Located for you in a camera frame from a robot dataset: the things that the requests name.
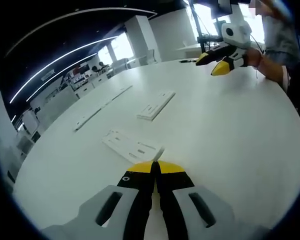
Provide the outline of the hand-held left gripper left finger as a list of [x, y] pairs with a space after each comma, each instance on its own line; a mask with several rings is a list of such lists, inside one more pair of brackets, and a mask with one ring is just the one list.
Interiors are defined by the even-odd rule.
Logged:
[[142, 240], [152, 208], [157, 163], [128, 168], [116, 185], [108, 185], [84, 202], [77, 216], [41, 230], [48, 240]]

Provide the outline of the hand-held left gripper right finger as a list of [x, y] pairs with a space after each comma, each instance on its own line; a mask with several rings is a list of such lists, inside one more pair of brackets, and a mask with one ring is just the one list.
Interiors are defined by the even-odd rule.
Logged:
[[234, 216], [232, 207], [207, 188], [194, 185], [185, 170], [158, 160], [156, 185], [170, 240], [261, 240], [263, 227]]

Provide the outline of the person's right hand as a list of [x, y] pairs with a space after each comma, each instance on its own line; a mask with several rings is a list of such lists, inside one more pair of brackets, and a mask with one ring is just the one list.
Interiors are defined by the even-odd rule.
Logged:
[[263, 54], [259, 50], [252, 47], [249, 48], [246, 53], [248, 65], [257, 69], [263, 59]]

